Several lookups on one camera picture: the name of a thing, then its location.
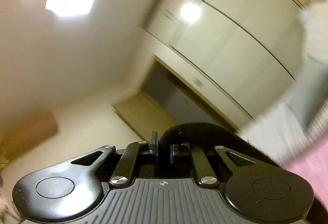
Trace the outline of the white wardrobe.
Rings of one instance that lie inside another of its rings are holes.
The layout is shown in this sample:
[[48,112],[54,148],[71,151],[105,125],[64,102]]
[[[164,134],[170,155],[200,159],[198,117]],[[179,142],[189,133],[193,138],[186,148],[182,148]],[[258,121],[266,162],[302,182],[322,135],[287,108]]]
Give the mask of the white wardrobe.
[[167,67],[241,128],[293,84],[301,66],[300,11],[311,0],[158,0],[145,42]]

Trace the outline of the black garment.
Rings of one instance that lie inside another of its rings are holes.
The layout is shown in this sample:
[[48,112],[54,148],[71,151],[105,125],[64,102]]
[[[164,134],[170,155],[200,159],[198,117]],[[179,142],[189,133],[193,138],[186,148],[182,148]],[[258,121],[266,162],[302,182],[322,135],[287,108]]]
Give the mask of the black garment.
[[244,141],[237,134],[211,123],[195,122],[171,127],[159,139],[158,165],[156,173],[160,178],[182,178],[184,169],[171,165],[170,146],[190,143],[203,150],[224,146],[262,162],[278,166],[264,153]]

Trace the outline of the pink floral blanket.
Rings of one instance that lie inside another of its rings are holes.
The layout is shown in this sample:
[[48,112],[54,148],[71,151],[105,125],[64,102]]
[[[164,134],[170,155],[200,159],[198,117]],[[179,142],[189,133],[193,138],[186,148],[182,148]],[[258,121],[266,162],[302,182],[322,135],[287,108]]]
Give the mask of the pink floral blanket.
[[327,209],[327,143],[282,166],[310,183],[315,196]]

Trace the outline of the white ribbed duvet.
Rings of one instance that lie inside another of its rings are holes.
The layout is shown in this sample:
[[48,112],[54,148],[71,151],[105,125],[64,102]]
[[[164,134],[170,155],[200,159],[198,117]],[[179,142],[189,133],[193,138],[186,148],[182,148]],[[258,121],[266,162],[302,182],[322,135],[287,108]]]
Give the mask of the white ribbed duvet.
[[296,82],[238,135],[279,164],[317,146],[327,136],[327,2],[301,13],[303,63]]

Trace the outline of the wooden door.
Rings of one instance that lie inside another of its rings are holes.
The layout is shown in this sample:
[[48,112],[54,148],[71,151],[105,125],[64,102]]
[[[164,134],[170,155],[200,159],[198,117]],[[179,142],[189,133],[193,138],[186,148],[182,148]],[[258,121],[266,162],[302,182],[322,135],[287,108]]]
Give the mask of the wooden door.
[[179,122],[146,92],[113,105],[116,113],[145,141],[151,140],[154,131],[162,135]]

